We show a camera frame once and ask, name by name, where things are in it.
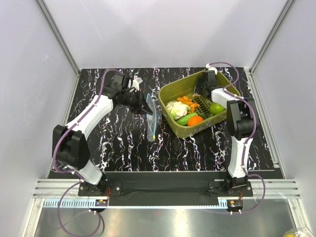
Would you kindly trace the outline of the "clear zip top bag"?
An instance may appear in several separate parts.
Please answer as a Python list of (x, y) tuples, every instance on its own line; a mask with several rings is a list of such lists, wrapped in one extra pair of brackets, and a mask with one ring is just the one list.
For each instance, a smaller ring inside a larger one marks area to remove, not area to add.
[(151, 115), (147, 114), (147, 139), (149, 142), (154, 142), (158, 125), (157, 107), (149, 93), (147, 94), (146, 102), (153, 112)]

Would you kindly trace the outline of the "olive green plastic bin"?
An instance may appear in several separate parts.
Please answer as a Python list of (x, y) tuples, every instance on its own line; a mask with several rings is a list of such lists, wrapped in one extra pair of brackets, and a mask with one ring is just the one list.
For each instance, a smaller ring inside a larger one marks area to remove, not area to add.
[[(187, 138), (198, 132), (201, 132), (202, 130), (206, 128), (209, 128), (212, 125), (222, 122), (227, 118), (226, 110), (217, 115), (214, 115), (211, 113), (209, 109), (210, 104), (213, 103), (211, 98), (205, 98), (203, 96), (200, 96), (200, 97), (192, 96), (192, 94), (195, 92), (195, 89), (196, 89), (197, 78), (204, 71), (200, 71), (192, 75), (189, 75), (187, 77), (184, 77), (182, 79), (179, 79), (177, 81), (171, 82), (163, 86), (158, 93), (158, 98), (159, 98), (159, 101), (161, 102), (161, 107), (162, 107), (162, 114), (177, 137)], [(172, 118), (172, 116), (166, 109), (166, 104), (171, 101), (176, 101), (178, 97), (182, 97), (182, 96), (188, 96), (194, 102), (200, 104), (200, 107), (195, 108), (193, 112), (188, 111), (187, 114), (197, 113), (198, 116), (201, 116), (203, 118), (202, 122), (193, 126), (179, 125), (176, 122), (177, 120), (174, 120)]]

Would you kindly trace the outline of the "green toy apple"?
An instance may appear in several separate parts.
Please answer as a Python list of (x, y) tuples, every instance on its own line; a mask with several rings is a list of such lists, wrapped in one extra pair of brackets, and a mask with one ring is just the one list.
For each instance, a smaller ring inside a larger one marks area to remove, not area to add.
[(211, 113), (214, 114), (214, 115), (217, 115), (217, 114), (219, 114), (219, 113), (221, 113), (221, 112), (223, 112), (223, 111), (226, 110), (226, 109), (225, 109), (223, 106), (221, 106), (219, 103), (215, 103), (215, 102), (213, 102), (213, 103), (210, 104), (209, 109), (210, 109)]

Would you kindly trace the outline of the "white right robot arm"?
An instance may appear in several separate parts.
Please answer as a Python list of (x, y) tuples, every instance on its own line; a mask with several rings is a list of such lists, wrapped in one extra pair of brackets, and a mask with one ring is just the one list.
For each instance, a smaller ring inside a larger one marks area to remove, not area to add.
[(223, 190), (231, 196), (247, 188), (246, 163), (252, 137), (257, 129), (257, 112), (252, 98), (245, 99), (217, 85), (217, 70), (211, 67), (198, 76), (194, 92), (223, 106), (227, 129), (232, 137), (232, 151)]

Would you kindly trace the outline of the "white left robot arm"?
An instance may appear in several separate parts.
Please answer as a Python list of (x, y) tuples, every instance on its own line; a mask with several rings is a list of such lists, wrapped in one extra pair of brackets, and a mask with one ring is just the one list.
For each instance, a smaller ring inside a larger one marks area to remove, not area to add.
[(106, 189), (106, 176), (90, 160), (87, 139), (95, 126), (117, 105), (124, 105), (134, 114), (152, 115), (142, 90), (140, 79), (112, 69), (102, 76), (99, 93), (88, 106), (66, 125), (55, 126), (52, 134), (52, 159), (55, 171), (72, 173), (80, 183), (89, 184), (97, 196)]

